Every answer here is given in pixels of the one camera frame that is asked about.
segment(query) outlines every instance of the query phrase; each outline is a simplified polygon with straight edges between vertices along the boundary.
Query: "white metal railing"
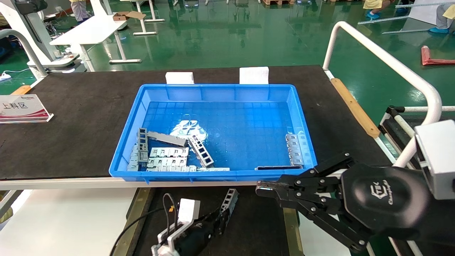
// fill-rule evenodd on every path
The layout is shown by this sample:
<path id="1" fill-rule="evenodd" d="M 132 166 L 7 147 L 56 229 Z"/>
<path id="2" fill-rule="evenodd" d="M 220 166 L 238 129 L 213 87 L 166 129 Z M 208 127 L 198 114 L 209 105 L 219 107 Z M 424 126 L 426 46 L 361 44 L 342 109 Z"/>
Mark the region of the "white metal railing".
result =
<path id="1" fill-rule="evenodd" d="M 428 112 L 422 124 L 429 124 L 439 121 L 441 117 L 442 102 L 441 97 L 438 91 L 427 81 L 421 78 L 419 75 L 410 70 L 403 63 L 395 59 L 392 55 L 386 52 L 384 49 L 379 47 L 369 38 L 360 33 L 357 29 L 353 28 L 345 21 L 340 21 L 335 24 L 332 34 L 330 36 L 329 46 L 327 48 L 327 53 L 325 54 L 325 60 L 323 69 L 328 71 L 330 58 L 332 57 L 332 52 L 334 51 L 335 40 L 337 38 L 338 30 L 342 28 L 348 32 L 353 38 L 355 38 L 359 43 L 364 45 L 370 52 L 375 54 L 380 60 L 385 64 L 395 70 L 400 76 L 402 76 L 406 81 L 408 81 L 412 86 L 417 90 L 421 91 L 425 96 L 425 99 L 428 103 Z M 409 143 L 404 148 L 403 152 L 398 157 L 394 166 L 404 167 L 409 162 L 409 160 L 416 153 L 416 145 L 414 137 L 409 141 Z"/>
<path id="2" fill-rule="evenodd" d="M 21 42 L 22 46 L 25 48 L 27 53 L 30 56 L 31 61 L 36 65 L 36 69 L 41 73 L 43 77 L 47 76 L 47 72 L 44 69 L 43 65 L 41 64 L 40 60 L 36 56 L 35 52 L 31 48 L 30 44 L 28 43 L 27 39 L 23 34 L 20 32 L 13 30 L 13 29 L 3 29 L 0 31 L 0 39 L 7 37 L 7 36 L 15 36 L 19 39 Z"/>

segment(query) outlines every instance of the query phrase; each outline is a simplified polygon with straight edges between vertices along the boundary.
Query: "gripper logo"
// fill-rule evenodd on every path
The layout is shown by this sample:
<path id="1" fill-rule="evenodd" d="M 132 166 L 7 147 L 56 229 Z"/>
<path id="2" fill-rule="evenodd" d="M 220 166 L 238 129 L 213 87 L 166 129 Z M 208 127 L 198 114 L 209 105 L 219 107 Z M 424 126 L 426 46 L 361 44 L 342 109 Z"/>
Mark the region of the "gripper logo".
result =
<path id="1" fill-rule="evenodd" d="M 389 205 L 394 204 L 394 198 L 392 196 L 392 189 L 390 188 L 389 183 L 387 180 L 382 180 L 383 185 L 380 185 L 379 182 L 373 182 L 373 185 L 370 186 L 371 194 L 375 197 L 382 199 L 386 196 L 389 196 L 389 200 L 387 201 Z"/>
<path id="2" fill-rule="evenodd" d="M 370 188 L 371 194 L 379 199 L 382 199 L 387 196 L 387 190 L 385 189 L 385 186 L 384 185 L 380 186 L 379 182 L 373 182 L 373 185 L 371 185 Z"/>

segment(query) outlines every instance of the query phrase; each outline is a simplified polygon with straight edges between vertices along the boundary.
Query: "wooden strip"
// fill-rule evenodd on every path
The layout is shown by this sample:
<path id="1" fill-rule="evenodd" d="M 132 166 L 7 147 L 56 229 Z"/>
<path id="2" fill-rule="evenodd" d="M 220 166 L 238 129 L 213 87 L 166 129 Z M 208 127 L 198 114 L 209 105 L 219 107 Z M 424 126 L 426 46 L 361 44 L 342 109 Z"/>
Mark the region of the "wooden strip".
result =
<path id="1" fill-rule="evenodd" d="M 14 92 L 12 92 L 11 95 L 26 94 L 29 90 L 31 90 L 30 85 L 23 85 L 23 86 L 17 88 L 17 90 L 15 90 Z"/>
<path id="2" fill-rule="evenodd" d="M 380 134 L 379 129 L 376 127 L 373 121 L 371 121 L 359 103 L 354 99 L 346 86 L 344 86 L 343 82 L 341 82 L 341 80 L 338 78 L 332 78 L 330 81 L 340 96 L 343 98 L 346 105 L 348 105 L 351 113 L 354 115 L 355 119 L 357 119 L 357 122 L 360 123 L 366 133 L 373 138 L 377 138 Z"/>

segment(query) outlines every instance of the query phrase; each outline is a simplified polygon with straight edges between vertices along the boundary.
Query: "wooden pallet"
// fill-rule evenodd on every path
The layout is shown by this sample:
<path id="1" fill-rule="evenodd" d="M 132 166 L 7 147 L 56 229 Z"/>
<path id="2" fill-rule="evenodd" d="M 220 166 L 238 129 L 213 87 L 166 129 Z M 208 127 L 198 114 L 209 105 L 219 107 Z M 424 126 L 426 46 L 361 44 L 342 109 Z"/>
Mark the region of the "wooden pallet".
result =
<path id="1" fill-rule="evenodd" d="M 262 0 L 266 5 L 270 5 L 271 2 L 276 2 L 277 5 L 282 5 L 283 2 L 288 2 L 290 5 L 293 5 L 295 0 Z"/>

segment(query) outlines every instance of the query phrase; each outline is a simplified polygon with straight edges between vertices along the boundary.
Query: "white power strip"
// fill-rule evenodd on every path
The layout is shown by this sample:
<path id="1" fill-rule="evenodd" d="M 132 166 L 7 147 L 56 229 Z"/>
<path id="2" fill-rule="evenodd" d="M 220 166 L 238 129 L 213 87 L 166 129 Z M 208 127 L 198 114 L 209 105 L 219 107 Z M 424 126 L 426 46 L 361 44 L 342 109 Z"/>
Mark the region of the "white power strip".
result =
<path id="1" fill-rule="evenodd" d="M 3 80 L 10 79 L 10 78 L 11 78 L 11 76 L 8 75 L 8 74 L 2 74 L 2 75 L 0 76 L 0 82 L 3 81 Z"/>

